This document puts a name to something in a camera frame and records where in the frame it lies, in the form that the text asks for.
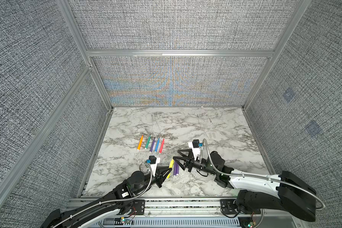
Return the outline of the yellow highlighter pen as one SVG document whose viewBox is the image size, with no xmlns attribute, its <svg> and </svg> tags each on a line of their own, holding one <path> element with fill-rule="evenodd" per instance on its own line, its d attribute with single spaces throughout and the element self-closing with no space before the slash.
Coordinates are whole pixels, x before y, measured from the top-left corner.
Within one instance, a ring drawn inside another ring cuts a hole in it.
<svg viewBox="0 0 342 228">
<path fill-rule="evenodd" d="M 173 170 L 173 165 L 174 165 L 174 160 L 171 160 L 170 165 L 169 165 L 169 169 L 171 169 L 171 171 Z M 168 173 L 167 179 L 169 179 L 169 177 L 171 175 L 171 171 Z"/>
</svg>

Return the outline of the pink highlighter pen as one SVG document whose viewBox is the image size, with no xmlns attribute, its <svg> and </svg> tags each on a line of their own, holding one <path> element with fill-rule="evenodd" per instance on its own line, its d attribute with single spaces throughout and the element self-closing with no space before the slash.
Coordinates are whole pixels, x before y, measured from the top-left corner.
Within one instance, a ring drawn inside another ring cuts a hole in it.
<svg viewBox="0 0 342 228">
<path fill-rule="evenodd" d="M 159 149 L 159 153 L 160 154 L 162 153 L 164 142 L 165 142 L 165 139 L 163 139 L 162 142 L 161 142 L 161 146 L 160 146 L 160 149 Z"/>
</svg>

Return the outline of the blue highlighter pen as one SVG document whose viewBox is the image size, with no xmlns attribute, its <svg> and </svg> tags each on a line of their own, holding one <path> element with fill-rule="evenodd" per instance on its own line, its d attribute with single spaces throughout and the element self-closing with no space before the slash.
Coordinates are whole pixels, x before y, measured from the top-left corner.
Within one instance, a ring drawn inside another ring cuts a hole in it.
<svg viewBox="0 0 342 228">
<path fill-rule="evenodd" d="M 155 145 L 155 149 L 154 152 L 158 152 L 158 148 L 159 148 L 159 144 L 160 144 L 160 138 L 157 139 L 156 145 Z"/>
</svg>

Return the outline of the green highlighter pen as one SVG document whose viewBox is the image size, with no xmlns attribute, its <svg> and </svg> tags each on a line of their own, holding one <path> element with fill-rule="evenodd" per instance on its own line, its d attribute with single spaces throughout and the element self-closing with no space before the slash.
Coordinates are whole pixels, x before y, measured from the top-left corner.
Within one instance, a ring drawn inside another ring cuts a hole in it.
<svg viewBox="0 0 342 228">
<path fill-rule="evenodd" d="M 147 141 L 146 141 L 145 149 L 148 149 L 150 140 L 151 140 L 151 135 L 148 137 L 148 139 L 147 139 Z"/>
</svg>

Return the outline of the orange highlighter pen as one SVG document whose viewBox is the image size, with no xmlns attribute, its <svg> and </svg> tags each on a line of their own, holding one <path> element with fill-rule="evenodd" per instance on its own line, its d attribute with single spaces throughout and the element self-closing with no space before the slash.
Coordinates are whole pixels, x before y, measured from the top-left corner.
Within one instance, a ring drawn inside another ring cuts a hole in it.
<svg viewBox="0 0 342 228">
<path fill-rule="evenodd" d="M 141 136 L 140 140 L 139 140 L 139 143 L 138 143 L 138 146 L 137 146 L 137 150 L 140 150 L 141 147 L 142 147 L 142 143 L 143 143 L 143 135 Z"/>
</svg>

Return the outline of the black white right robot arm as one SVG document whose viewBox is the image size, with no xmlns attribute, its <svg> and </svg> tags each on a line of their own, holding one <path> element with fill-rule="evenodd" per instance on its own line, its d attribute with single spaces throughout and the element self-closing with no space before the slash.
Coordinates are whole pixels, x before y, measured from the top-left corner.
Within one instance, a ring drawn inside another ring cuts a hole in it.
<svg viewBox="0 0 342 228">
<path fill-rule="evenodd" d="M 316 220 L 316 191 L 289 171 L 280 175 L 257 175 L 235 170 L 226 166 L 217 151 L 211 157 L 195 158 L 191 149 L 179 150 L 173 157 L 181 169 L 192 169 L 215 176 L 222 188 L 238 189 L 234 204 L 239 213 L 260 212 L 271 209 L 289 212 L 298 219 Z"/>
</svg>

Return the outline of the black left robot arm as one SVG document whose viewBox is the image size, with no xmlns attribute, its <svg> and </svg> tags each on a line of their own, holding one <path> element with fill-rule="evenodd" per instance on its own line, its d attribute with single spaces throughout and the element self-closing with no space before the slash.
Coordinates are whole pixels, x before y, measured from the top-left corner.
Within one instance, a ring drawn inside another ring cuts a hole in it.
<svg viewBox="0 0 342 228">
<path fill-rule="evenodd" d="M 138 197 L 150 190 L 154 184 L 159 188 L 162 187 L 162 183 L 172 172 L 172 168 L 161 166 L 156 168 L 153 174 L 149 170 L 150 165 L 147 163 L 145 166 L 145 173 L 133 172 L 130 177 L 97 200 L 70 211 L 61 212 L 59 209 L 52 211 L 41 227 L 84 228 L 100 221 L 105 216 L 128 213 Z"/>
</svg>

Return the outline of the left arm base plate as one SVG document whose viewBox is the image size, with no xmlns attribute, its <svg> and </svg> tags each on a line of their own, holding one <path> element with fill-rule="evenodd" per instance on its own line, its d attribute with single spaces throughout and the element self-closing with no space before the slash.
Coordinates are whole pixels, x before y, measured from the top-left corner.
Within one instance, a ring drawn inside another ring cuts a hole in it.
<svg viewBox="0 0 342 228">
<path fill-rule="evenodd" d="M 145 200 L 144 199 L 136 199 L 131 202 L 127 202 L 125 206 L 121 210 L 122 215 L 130 216 L 130 215 L 144 215 L 145 211 Z"/>
</svg>

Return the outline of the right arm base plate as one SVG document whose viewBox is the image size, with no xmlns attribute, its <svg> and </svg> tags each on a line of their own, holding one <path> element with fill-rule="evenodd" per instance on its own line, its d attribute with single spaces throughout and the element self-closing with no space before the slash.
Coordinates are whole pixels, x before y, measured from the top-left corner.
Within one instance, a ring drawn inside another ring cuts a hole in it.
<svg viewBox="0 0 342 228">
<path fill-rule="evenodd" d="M 243 208 L 239 209 L 239 207 L 235 204 L 235 199 L 222 199 L 219 200 L 220 203 L 220 210 L 221 213 L 224 215 L 232 216 L 237 214 L 238 211 L 240 211 L 240 215 L 246 214 L 246 215 L 252 215 L 252 213 L 255 213 L 257 215 L 261 214 L 261 210 L 257 209 L 254 211 L 251 211 L 250 209 Z"/>
</svg>

